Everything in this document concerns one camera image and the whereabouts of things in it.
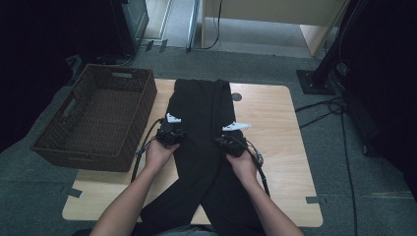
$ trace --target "person's right hand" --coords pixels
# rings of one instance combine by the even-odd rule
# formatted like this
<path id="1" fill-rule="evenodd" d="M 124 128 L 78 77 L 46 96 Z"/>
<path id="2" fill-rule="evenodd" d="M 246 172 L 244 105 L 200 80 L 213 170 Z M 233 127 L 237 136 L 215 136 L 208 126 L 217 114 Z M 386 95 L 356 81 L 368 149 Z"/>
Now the person's right hand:
<path id="1" fill-rule="evenodd" d="M 257 167 L 251 155 L 245 150 L 240 157 L 226 154 L 226 158 L 232 164 L 233 172 L 242 184 L 257 182 Z"/>
<path id="2" fill-rule="evenodd" d="M 159 170 L 165 165 L 169 157 L 179 148 L 180 145 L 174 145 L 168 148 L 165 148 L 159 141 L 153 140 L 149 143 L 147 147 L 147 162 L 145 167 L 152 170 L 154 173 L 159 172 Z"/>

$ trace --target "wire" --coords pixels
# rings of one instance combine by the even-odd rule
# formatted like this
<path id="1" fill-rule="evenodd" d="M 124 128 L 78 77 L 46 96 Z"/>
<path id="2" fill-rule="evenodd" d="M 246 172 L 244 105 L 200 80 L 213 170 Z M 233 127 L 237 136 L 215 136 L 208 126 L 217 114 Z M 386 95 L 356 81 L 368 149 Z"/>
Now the wire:
<path id="1" fill-rule="evenodd" d="M 386 175 L 386 171 L 385 171 L 385 169 L 384 169 L 384 159 L 383 159 L 383 158 L 381 158 L 381 170 L 382 170 L 382 172 L 383 172 L 384 179 L 386 179 L 386 182 L 387 182 L 387 184 L 388 184 L 388 186 L 389 186 L 389 190 L 390 190 L 390 191 L 393 191 L 393 190 L 394 190 L 394 188 L 393 188 L 393 187 L 392 187 L 392 185 L 389 183 L 389 180 L 388 180 L 387 175 Z"/>
<path id="2" fill-rule="evenodd" d="M 214 11 L 214 1 L 212 1 L 211 0 L 211 7 L 212 7 L 212 10 Z M 220 18 L 220 15 L 221 15 L 221 10 L 220 10 L 220 12 L 218 13 L 218 16 L 217 16 L 217 18 L 219 19 Z M 214 28 L 215 28 L 215 30 L 217 31 L 217 38 L 218 38 L 218 43 L 219 43 L 219 47 L 221 46 L 221 40 L 220 40 L 220 21 L 219 20 L 217 20 L 217 25 L 215 24 L 215 17 L 213 17 L 212 18 L 212 24 L 214 25 Z"/>
<path id="3" fill-rule="evenodd" d="M 246 140 L 246 142 L 250 144 L 249 147 L 255 149 L 255 146 L 250 141 Z"/>
<path id="4" fill-rule="evenodd" d="M 346 159 L 346 168 L 347 168 L 347 175 L 349 177 L 350 192 L 352 193 L 353 227 L 354 227 L 355 235 L 357 236 L 358 235 L 358 216 L 356 213 L 356 197 L 355 197 L 355 190 L 353 188 L 352 173 L 350 171 L 349 156 L 347 154 L 347 141 L 346 141 L 346 130 L 344 128 L 343 110 L 341 110 L 340 117 L 341 117 L 341 129 L 343 132 L 344 157 Z"/>
<path id="5" fill-rule="evenodd" d="M 217 29 L 217 38 L 215 39 L 214 43 L 210 47 L 204 47 L 203 50 L 209 50 L 214 47 L 218 43 L 218 39 L 220 38 L 220 17 L 221 17 L 221 4 L 223 0 L 220 0 L 220 6 L 218 7 L 218 16 L 217 16 L 217 27 L 214 24 L 214 27 Z"/>
<path id="6" fill-rule="evenodd" d="M 338 44 L 338 56 L 339 56 L 339 61 L 340 61 L 340 63 L 343 63 L 343 61 L 345 61 L 346 63 L 347 63 L 347 67 L 349 67 L 350 66 L 350 62 L 348 61 L 348 60 L 343 60 L 342 59 L 342 57 L 341 57 L 341 42 L 342 42 L 342 40 L 343 40 L 343 38 L 344 38 L 344 34 L 346 33 L 346 29 L 349 27 L 349 23 L 350 23 L 350 21 L 352 20 L 352 17 L 353 17 L 353 15 L 355 14 L 355 12 L 356 12 L 356 10 L 358 9 L 358 6 L 360 5 L 360 3 L 361 3 L 361 1 L 358 1 L 357 3 L 356 3 L 356 6 L 355 6 L 355 8 L 353 9 L 353 12 L 352 12 L 352 14 L 349 16 L 349 19 L 347 20 L 347 22 L 346 22 L 346 24 L 345 24 L 345 26 L 344 26 L 344 29 L 343 29 L 343 31 L 341 32 L 341 35 L 340 35 L 340 41 L 339 41 L 339 44 Z"/>
<path id="7" fill-rule="evenodd" d="M 150 139 L 150 141 L 149 141 L 149 142 L 147 142 L 147 140 L 148 140 L 148 138 L 149 138 L 149 135 L 150 135 L 150 132 L 153 130 L 153 128 L 155 127 L 155 125 L 156 125 L 158 122 L 161 122 L 162 120 L 163 120 L 163 118 L 161 118 L 161 119 L 157 119 L 155 122 L 153 122 L 153 124 L 150 126 L 150 128 L 149 128 L 149 130 L 148 130 L 147 135 L 145 136 L 145 139 L 144 139 L 144 142 L 143 142 L 143 144 L 142 144 L 141 149 L 139 149 L 139 150 L 136 152 L 136 162 L 135 162 L 135 168 L 133 169 L 133 173 L 132 173 L 131 183 L 132 183 L 132 182 L 136 179 L 136 175 L 137 175 L 137 173 L 138 173 L 139 162 L 141 162 L 141 157 L 142 157 L 142 154 L 143 154 L 143 153 L 145 152 L 145 150 L 147 149 L 147 147 L 148 147 L 149 143 L 150 143 L 152 140 L 154 140 L 154 137 L 153 137 L 152 139 Z"/>
<path id="8" fill-rule="evenodd" d="M 313 120 L 311 120 L 311 121 L 309 121 L 309 122 L 307 122 L 303 125 L 300 125 L 299 126 L 300 129 L 305 128 L 305 127 L 307 127 L 311 124 L 314 124 L 314 123 L 322 120 L 323 118 L 329 116 L 330 114 L 337 114 L 337 115 L 341 114 L 341 111 L 344 108 L 345 103 L 343 101 L 343 97 L 335 97 L 331 100 L 320 101 L 320 102 L 317 102 L 317 103 L 314 103 L 314 104 L 310 104 L 310 105 L 306 105 L 306 106 L 297 108 L 297 109 L 295 109 L 295 112 L 300 112 L 302 110 L 309 109 L 309 108 L 312 108 L 312 107 L 315 107 L 315 106 L 318 106 L 318 105 L 327 105 L 329 112 L 324 114 L 324 115 L 321 115 L 321 116 L 319 116 L 319 117 L 317 117 L 317 118 L 315 118 L 315 119 L 313 119 Z"/>
<path id="9" fill-rule="evenodd" d="M 328 77 L 334 83 L 336 88 L 341 92 L 346 91 L 346 87 L 343 84 L 343 80 L 346 78 L 347 73 L 349 72 L 349 68 L 344 64 L 343 61 L 335 61 L 333 62 L 328 70 Z"/>
<path id="10" fill-rule="evenodd" d="M 295 111 L 302 111 L 311 107 L 315 107 L 318 105 L 323 105 L 323 104 L 327 104 L 328 105 L 328 109 L 330 110 L 329 113 L 319 116 L 318 118 L 308 122 L 305 125 L 300 126 L 301 128 L 304 128 L 308 125 L 311 125 L 323 118 L 325 118 L 326 116 L 330 115 L 330 114 L 338 114 L 340 115 L 340 119 L 341 119 L 341 129 L 342 129 L 342 134 L 343 134 L 343 148 L 344 148 L 344 157 L 345 157 L 345 161 L 346 161 L 346 169 L 347 169 L 347 175 L 349 178 L 349 187 L 350 187 L 350 192 L 352 194 L 352 209 L 353 209 L 353 225 L 354 225 L 354 232 L 355 232 L 355 236 L 358 235 L 358 217 L 357 217 L 357 212 L 356 212 L 356 197 L 355 197 L 355 190 L 353 188 L 353 181 L 352 181 L 352 173 L 350 171 L 350 163 L 349 163 L 349 155 L 348 155 L 348 151 L 347 151 L 347 141 L 346 141 L 346 129 L 344 127 L 344 109 L 345 109 L 345 103 L 342 100 L 342 97 L 336 97 L 333 98 L 331 100 L 328 101 L 320 101 L 311 105 L 306 105 L 303 107 L 300 107 L 298 109 L 296 109 Z"/>
<path id="11" fill-rule="evenodd" d="M 115 64 L 115 65 L 110 65 L 110 66 L 113 66 L 113 67 L 124 66 L 128 64 L 132 60 L 133 57 L 134 55 L 132 55 L 127 61 L 123 62 L 122 64 Z"/>

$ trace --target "brown woven basket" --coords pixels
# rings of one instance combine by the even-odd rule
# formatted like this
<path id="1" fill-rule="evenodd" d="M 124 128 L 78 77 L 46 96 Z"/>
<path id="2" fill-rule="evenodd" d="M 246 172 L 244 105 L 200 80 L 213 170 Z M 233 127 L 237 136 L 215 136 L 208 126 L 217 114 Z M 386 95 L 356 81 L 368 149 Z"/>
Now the brown woven basket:
<path id="1" fill-rule="evenodd" d="M 87 65 L 30 148 L 57 166 L 127 172 L 155 96 L 152 70 Z"/>

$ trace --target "black pants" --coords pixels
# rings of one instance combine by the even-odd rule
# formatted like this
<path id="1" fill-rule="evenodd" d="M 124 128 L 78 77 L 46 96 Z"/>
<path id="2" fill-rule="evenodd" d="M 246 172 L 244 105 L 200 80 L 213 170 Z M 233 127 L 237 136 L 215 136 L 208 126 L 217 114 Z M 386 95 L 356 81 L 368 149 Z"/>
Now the black pants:
<path id="1" fill-rule="evenodd" d="M 190 224 L 199 205 L 219 235 L 264 235 L 264 230 L 230 163 L 214 141 L 235 121 L 229 82 L 177 80 L 167 113 L 187 132 L 174 152 L 179 179 L 148 206 L 138 235 Z"/>

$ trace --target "black equipment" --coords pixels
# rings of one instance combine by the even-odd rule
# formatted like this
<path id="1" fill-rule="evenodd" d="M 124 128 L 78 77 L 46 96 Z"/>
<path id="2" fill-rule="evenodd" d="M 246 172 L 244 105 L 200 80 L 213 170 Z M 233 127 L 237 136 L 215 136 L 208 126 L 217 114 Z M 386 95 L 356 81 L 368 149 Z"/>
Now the black equipment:
<path id="1" fill-rule="evenodd" d="M 180 144 L 186 138 L 187 133 L 182 129 L 176 129 L 175 124 L 169 123 L 163 119 L 160 124 L 160 129 L 157 130 L 155 138 L 164 146 L 173 146 Z"/>
<path id="2" fill-rule="evenodd" d="M 223 132 L 221 138 L 215 139 L 220 145 L 220 149 L 233 156 L 239 157 L 246 150 L 246 138 L 240 130 Z"/>

